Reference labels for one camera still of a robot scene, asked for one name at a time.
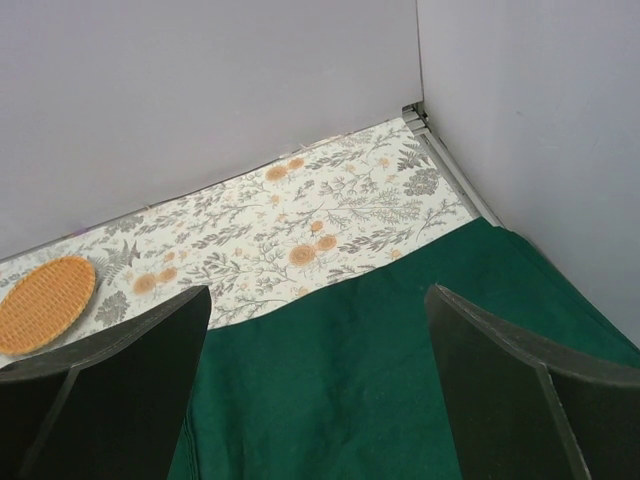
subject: white floral fabric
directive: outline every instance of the white floral fabric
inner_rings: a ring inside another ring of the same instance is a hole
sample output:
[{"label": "white floral fabric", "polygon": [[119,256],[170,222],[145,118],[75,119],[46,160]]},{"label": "white floral fabric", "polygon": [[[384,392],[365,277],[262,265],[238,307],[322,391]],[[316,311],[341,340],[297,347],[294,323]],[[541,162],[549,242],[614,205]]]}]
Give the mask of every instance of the white floral fabric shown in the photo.
[{"label": "white floral fabric", "polygon": [[[471,220],[398,118],[0,264],[0,297],[64,255],[98,273],[55,348],[208,285],[210,328],[383,266]],[[15,358],[0,355],[0,366]]]}]

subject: orange woven trivet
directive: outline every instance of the orange woven trivet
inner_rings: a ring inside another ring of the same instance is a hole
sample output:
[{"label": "orange woven trivet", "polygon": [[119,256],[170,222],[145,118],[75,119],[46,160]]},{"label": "orange woven trivet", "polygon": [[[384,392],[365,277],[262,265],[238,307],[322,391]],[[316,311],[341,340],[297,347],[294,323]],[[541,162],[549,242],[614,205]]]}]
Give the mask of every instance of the orange woven trivet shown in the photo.
[{"label": "orange woven trivet", "polygon": [[40,348],[80,316],[96,283],[91,263],[62,257],[36,268],[0,303],[0,353],[20,355]]}]

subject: flower pattern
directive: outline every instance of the flower pattern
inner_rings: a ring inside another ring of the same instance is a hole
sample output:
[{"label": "flower pattern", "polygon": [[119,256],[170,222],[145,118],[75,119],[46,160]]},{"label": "flower pattern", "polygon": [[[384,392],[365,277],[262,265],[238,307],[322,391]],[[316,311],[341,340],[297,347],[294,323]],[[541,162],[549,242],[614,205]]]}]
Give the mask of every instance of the flower pattern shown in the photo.
[{"label": "flower pattern", "polygon": [[[471,220],[402,119],[0,264],[0,298],[64,255],[88,258],[93,301],[56,345],[208,285],[210,328],[362,275]],[[0,356],[0,367],[15,359]]]}]

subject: woven placemat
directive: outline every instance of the woven placemat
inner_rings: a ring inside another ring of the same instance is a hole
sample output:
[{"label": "woven placemat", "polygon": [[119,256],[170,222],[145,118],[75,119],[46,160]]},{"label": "woven placemat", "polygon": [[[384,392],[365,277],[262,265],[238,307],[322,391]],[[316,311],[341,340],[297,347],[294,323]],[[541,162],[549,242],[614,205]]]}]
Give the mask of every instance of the woven placemat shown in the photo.
[{"label": "woven placemat", "polygon": [[36,350],[64,332],[89,303],[96,274],[89,261],[62,257],[36,268],[0,303],[0,353]]}]

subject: dark green fabric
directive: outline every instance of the dark green fabric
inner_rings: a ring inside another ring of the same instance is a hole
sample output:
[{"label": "dark green fabric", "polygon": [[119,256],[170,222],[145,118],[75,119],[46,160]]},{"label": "dark green fabric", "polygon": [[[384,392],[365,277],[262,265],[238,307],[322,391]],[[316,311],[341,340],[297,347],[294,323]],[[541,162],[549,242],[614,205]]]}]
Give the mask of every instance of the dark green fabric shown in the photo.
[{"label": "dark green fabric", "polygon": [[[434,283],[640,367],[638,350],[526,241],[476,220],[386,267],[209,332],[187,417],[199,478],[459,478],[423,303]],[[178,451],[189,440],[182,435]],[[198,478],[176,462],[172,479]]]}]

